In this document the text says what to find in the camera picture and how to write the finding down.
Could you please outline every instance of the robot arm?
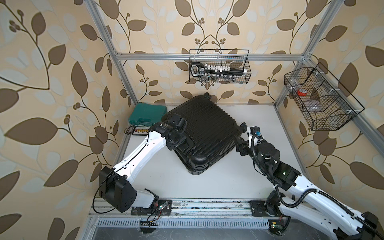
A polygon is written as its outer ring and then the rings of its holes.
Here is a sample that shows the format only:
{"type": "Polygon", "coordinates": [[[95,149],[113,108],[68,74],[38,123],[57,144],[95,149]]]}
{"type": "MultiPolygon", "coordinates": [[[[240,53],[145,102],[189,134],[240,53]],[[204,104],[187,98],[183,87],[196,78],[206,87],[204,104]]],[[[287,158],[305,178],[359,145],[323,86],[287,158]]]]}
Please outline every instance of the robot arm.
{"type": "Polygon", "coordinates": [[[274,185],[273,191],[266,200],[266,210],[276,215],[278,210],[287,216],[294,217],[330,236],[332,239],[383,239],[377,232],[378,218],[370,212],[361,213],[340,203],[315,186],[296,169],[280,161],[280,152],[265,141],[260,128],[248,128],[248,141],[237,140],[237,152],[242,156],[250,155],[263,175],[274,185]],[[295,201],[279,192],[279,187],[300,196],[295,201]],[[300,204],[305,201],[314,208],[300,204]]]}
{"type": "Polygon", "coordinates": [[[99,174],[99,195],[120,212],[130,207],[150,208],[157,205],[158,196],[151,191],[132,187],[137,174],[164,146],[172,150],[185,139],[187,122],[175,114],[165,122],[154,124],[143,142],[112,169],[104,167],[99,174]]]}

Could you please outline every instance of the black cable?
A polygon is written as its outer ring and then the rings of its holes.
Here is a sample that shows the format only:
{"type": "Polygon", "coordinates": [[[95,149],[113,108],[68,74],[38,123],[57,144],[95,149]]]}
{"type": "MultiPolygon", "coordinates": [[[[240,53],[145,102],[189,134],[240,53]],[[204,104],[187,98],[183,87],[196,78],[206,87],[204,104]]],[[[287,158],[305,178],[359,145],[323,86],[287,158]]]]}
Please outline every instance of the black cable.
{"type": "Polygon", "coordinates": [[[384,240],[384,236],[379,233],[374,227],[372,227],[369,223],[365,222],[363,219],[361,219],[359,216],[355,216],[355,214],[350,211],[344,204],[342,204],[341,202],[337,201],[334,197],[330,196],[328,193],[325,193],[323,191],[318,191],[317,189],[307,189],[301,196],[300,198],[293,204],[288,204],[286,202],[283,201],[283,198],[281,197],[281,194],[280,194],[280,191],[279,191],[279,188],[277,186],[277,183],[276,181],[272,178],[272,176],[269,174],[269,172],[265,171],[264,168],[261,168],[261,163],[260,161],[257,159],[257,156],[256,156],[256,152],[255,152],[255,144],[254,144],[254,141],[255,141],[255,135],[252,136],[252,139],[251,139],[251,152],[252,152],[252,156],[253,156],[253,159],[254,161],[256,162],[256,165],[258,166],[258,168],[266,175],[266,177],[270,180],[270,182],[275,185],[275,190],[276,190],[276,194],[277,194],[277,197],[279,198],[279,201],[286,207],[288,208],[294,208],[294,207],[297,207],[298,205],[300,205],[300,203],[304,200],[304,198],[310,194],[311,192],[314,192],[314,193],[319,193],[325,197],[327,197],[328,199],[330,199],[332,202],[336,203],[341,209],[343,209],[347,214],[351,215],[352,218],[356,219],[357,221],[359,221],[360,223],[362,223],[364,226],[366,226],[367,228],[369,228],[370,231],[372,231],[373,233],[375,233],[381,240],[384,240]]]}
{"type": "Polygon", "coordinates": [[[100,190],[100,187],[103,185],[103,183],[105,182],[105,181],[107,181],[107,179],[110,177],[110,176],[112,176],[113,174],[111,174],[111,175],[109,175],[107,178],[105,178],[105,180],[100,184],[100,186],[97,188],[97,190],[96,190],[96,192],[95,192],[95,195],[93,196],[93,200],[92,200],[92,208],[93,208],[93,210],[97,213],[97,214],[105,214],[105,213],[107,213],[107,212],[110,212],[110,211],[112,211],[112,210],[114,210],[115,209],[115,207],[113,208],[113,209],[111,209],[111,210],[109,210],[109,211],[106,211],[106,212],[98,212],[98,211],[96,211],[96,209],[95,209],[95,206],[94,206],[94,203],[95,203],[95,198],[96,198],[96,194],[99,192],[99,190],[100,190]]]}
{"type": "Polygon", "coordinates": [[[279,187],[277,186],[277,183],[276,181],[273,179],[273,177],[269,174],[269,172],[265,171],[264,168],[261,167],[261,163],[260,161],[257,159],[257,155],[256,155],[256,151],[255,151],[255,137],[256,135],[253,135],[252,138],[251,138],[251,152],[252,152],[252,156],[253,156],[253,159],[254,161],[256,162],[256,165],[257,167],[266,175],[266,177],[268,178],[268,180],[273,184],[275,185],[275,190],[276,190],[276,194],[277,194],[277,197],[279,198],[279,201],[286,207],[289,207],[289,208],[293,208],[293,207],[297,207],[298,205],[300,205],[300,203],[304,200],[304,198],[310,194],[311,192],[317,192],[317,189],[307,189],[301,196],[300,198],[293,204],[288,204],[286,202],[284,202],[283,198],[281,197],[281,194],[280,194],[280,191],[279,191],[279,187]]]}
{"type": "Polygon", "coordinates": [[[146,146],[147,144],[144,144],[144,147],[131,159],[131,160],[129,160],[126,164],[125,164],[125,166],[127,166],[137,155],[139,155],[139,153],[145,148],[145,146],[146,146]]]}
{"type": "Polygon", "coordinates": [[[131,134],[131,133],[134,133],[134,132],[135,132],[135,128],[136,128],[135,125],[129,126],[129,127],[127,127],[127,128],[124,130],[124,133],[125,133],[126,135],[129,135],[129,134],[131,134]]]}
{"type": "Polygon", "coordinates": [[[355,214],[349,210],[344,204],[342,204],[341,202],[339,202],[338,200],[336,200],[334,197],[332,197],[331,195],[329,195],[328,193],[326,192],[323,192],[323,191],[319,191],[318,192],[319,194],[327,197],[328,199],[330,199],[332,202],[336,203],[341,209],[343,209],[347,214],[349,214],[352,218],[356,219],[357,221],[359,221],[361,224],[363,224],[364,226],[366,226],[367,228],[369,228],[370,231],[372,231],[373,233],[375,233],[380,239],[384,240],[384,236],[379,233],[374,227],[372,227],[369,223],[367,223],[366,221],[364,221],[363,219],[361,219],[359,216],[355,216],[355,214]]]}
{"type": "MultiPolygon", "coordinates": [[[[121,169],[123,169],[125,166],[127,166],[144,148],[145,148],[145,146],[146,146],[147,144],[144,144],[144,147],[142,147],[142,149],[131,159],[131,160],[129,160],[128,161],[128,163],[127,164],[125,164],[124,166],[122,166],[119,170],[117,170],[116,172],[114,172],[114,173],[117,173],[118,171],[120,171],[121,169]]],[[[96,212],[96,213],[98,213],[98,214],[105,214],[105,213],[108,213],[108,212],[110,212],[110,211],[112,211],[112,210],[114,210],[115,208],[113,208],[113,209],[111,209],[111,210],[109,210],[109,211],[106,211],[106,212],[98,212],[98,211],[96,211],[96,209],[95,209],[95,207],[94,207],[94,202],[95,202],[95,198],[96,198],[96,194],[99,192],[99,190],[100,190],[100,188],[101,188],[101,186],[103,185],[103,183],[105,183],[105,181],[107,181],[107,179],[109,178],[109,177],[111,177],[113,174],[111,174],[111,175],[109,175],[107,178],[105,178],[105,180],[99,185],[99,187],[97,188],[97,190],[96,190],[96,192],[95,192],[95,195],[93,196],[93,200],[92,200],[92,208],[93,208],[93,210],[96,212]]]]}
{"type": "Polygon", "coordinates": [[[283,229],[281,231],[278,231],[279,234],[275,234],[269,229],[269,232],[272,233],[272,235],[279,236],[282,235],[288,228],[289,222],[291,222],[291,217],[288,216],[287,222],[285,223],[283,229]]]}

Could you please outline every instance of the wire basket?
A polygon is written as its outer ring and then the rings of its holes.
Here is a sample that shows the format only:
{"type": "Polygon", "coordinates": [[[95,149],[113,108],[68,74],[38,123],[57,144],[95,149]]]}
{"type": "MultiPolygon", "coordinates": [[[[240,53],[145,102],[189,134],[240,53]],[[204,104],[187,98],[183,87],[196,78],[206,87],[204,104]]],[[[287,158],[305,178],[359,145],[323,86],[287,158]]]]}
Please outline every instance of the wire basket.
{"type": "Polygon", "coordinates": [[[249,50],[190,49],[189,79],[201,83],[247,84],[252,74],[248,54],[249,50]]]}
{"type": "Polygon", "coordinates": [[[311,130],[339,130],[354,116],[364,110],[364,106],[329,71],[342,87],[352,96],[358,107],[352,107],[342,96],[339,88],[334,88],[323,76],[324,66],[300,68],[284,75],[284,85],[295,100],[311,130]]]}

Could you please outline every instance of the white floor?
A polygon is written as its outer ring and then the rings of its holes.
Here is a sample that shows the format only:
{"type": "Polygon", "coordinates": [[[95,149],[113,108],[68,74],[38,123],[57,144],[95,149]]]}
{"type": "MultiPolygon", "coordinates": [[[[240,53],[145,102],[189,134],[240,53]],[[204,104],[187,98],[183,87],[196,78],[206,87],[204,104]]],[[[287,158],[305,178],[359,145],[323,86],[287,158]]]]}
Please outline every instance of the white floor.
{"type": "MultiPolygon", "coordinates": [[[[301,171],[273,106],[221,105],[238,125],[258,126],[264,138],[280,151],[280,160],[301,171]]],[[[132,136],[126,157],[144,136],[132,136]]],[[[141,170],[133,187],[147,188],[161,198],[265,199],[273,190],[265,176],[253,169],[249,156],[233,149],[200,175],[192,175],[174,151],[162,148],[141,170]]]]}

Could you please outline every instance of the wallpaper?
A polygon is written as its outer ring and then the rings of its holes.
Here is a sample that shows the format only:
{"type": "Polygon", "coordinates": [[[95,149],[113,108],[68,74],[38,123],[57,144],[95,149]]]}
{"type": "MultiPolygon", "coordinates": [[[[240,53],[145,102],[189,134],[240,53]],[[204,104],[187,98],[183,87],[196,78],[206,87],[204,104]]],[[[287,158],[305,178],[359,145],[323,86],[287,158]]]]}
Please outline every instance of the wallpaper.
{"type": "Polygon", "coordinates": [[[384,2],[346,1],[312,57],[365,106],[361,114],[384,135],[384,2]]]}
{"type": "Polygon", "coordinates": [[[302,53],[327,0],[96,0],[122,53],[302,53]]]}
{"type": "Polygon", "coordinates": [[[310,131],[289,97],[279,112],[313,183],[384,222],[384,158],[355,124],[349,122],[338,131],[310,131]]]}
{"type": "Polygon", "coordinates": [[[183,103],[209,93],[218,104],[273,103],[283,89],[283,76],[293,70],[292,61],[250,61],[248,84],[200,83],[189,79],[184,61],[124,61],[124,68],[143,103],[183,103]]]}
{"type": "Polygon", "coordinates": [[[0,239],[74,240],[133,106],[82,1],[0,0],[0,28],[0,239]]]}
{"type": "MultiPolygon", "coordinates": [[[[380,0],[346,0],[313,53],[313,58],[332,71],[366,107],[361,114],[381,133],[383,10],[384,2],[380,0]]],[[[383,156],[353,122],[338,131],[310,131],[292,98],[285,98],[279,112],[312,181],[338,200],[361,212],[370,211],[383,222],[383,156]]]]}

